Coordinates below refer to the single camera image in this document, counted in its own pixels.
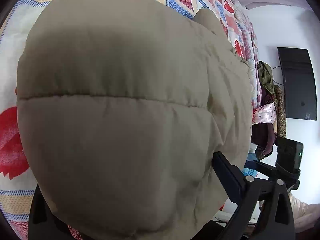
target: quilted fabric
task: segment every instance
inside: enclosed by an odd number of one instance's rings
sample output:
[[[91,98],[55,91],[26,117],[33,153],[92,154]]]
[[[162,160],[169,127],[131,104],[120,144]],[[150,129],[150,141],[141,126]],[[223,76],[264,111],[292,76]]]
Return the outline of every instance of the quilted fabric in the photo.
[[[43,9],[50,3],[51,0],[19,0],[11,13],[7,17],[5,23],[0,28],[0,113],[7,118],[6,112],[8,109],[14,111],[16,106],[16,71],[20,55],[23,52],[25,41],[28,33],[41,14]],[[242,33],[239,30],[234,17],[234,5],[230,0],[157,0],[160,3],[175,9],[181,15],[192,19],[197,11],[201,8],[208,8],[214,12],[219,19],[223,30],[239,55],[245,58],[245,49],[242,38]],[[16,119],[10,119],[12,126],[16,125]],[[0,129],[4,131],[4,124],[0,122]],[[7,137],[0,138],[0,142],[5,141]],[[3,157],[0,158],[0,172],[4,171],[4,163],[14,153],[15,147],[20,147],[20,141],[12,141],[12,147],[3,152]],[[20,160],[23,160],[24,153],[20,151]],[[12,162],[10,169],[12,173],[7,175],[0,174],[0,189],[3,196],[15,196],[12,201],[1,201],[0,208],[5,217],[21,239],[27,239],[28,228],[28,210],[30,202],[27,201],[36,187],[32,172],[28,167],[19,168],[16,162]]]

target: beige puffer jacket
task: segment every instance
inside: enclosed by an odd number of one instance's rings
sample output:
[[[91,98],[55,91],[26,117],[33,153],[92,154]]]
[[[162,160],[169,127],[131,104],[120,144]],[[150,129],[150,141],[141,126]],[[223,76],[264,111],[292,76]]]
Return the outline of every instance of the beige puffer jacket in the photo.
[[[248,154],[247,72],[209,10],[191,21],[155,0],[53,0],[17,84],[51,211],[95,239],[191,239],[227,198],[213,152],[240,168]]]

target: wall-mounted television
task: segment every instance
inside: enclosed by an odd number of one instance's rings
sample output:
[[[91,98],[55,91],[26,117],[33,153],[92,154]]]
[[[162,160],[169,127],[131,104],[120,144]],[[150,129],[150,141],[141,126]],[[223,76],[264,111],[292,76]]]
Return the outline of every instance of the wall-mounted television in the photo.
[[[316,84],[308,50],[278,48],[287,118],[317,120]]]

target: white wall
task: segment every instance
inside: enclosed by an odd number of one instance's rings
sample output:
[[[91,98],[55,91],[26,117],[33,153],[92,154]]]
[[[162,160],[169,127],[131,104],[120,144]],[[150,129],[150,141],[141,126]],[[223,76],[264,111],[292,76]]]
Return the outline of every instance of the white wall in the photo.
[[[298,7],[269,5],[246,10],[258,38],[260,60],[279,66],[277,47],[307,49],[315,75],[317,119],[287,118],[287,138],[304,145],[300,187],[292,193],[306,203],[320,203],[320,22],[312,11]],[[281,68],[273,70],[274,80],[283,83]],[[265,160],[274,165],[273,154]]]

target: brown patterned fabric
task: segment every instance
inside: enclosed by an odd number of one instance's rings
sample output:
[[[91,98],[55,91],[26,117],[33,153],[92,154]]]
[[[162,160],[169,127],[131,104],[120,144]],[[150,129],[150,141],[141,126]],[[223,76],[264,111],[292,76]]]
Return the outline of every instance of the brown patterned fabric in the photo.
[[[275,93],[272,95],[272,101],[275,104],[277,112],[277,134],[279,137],[285,138],[286,135],[286,114],[284,109],[284,98],[282,89],[275,85]]]

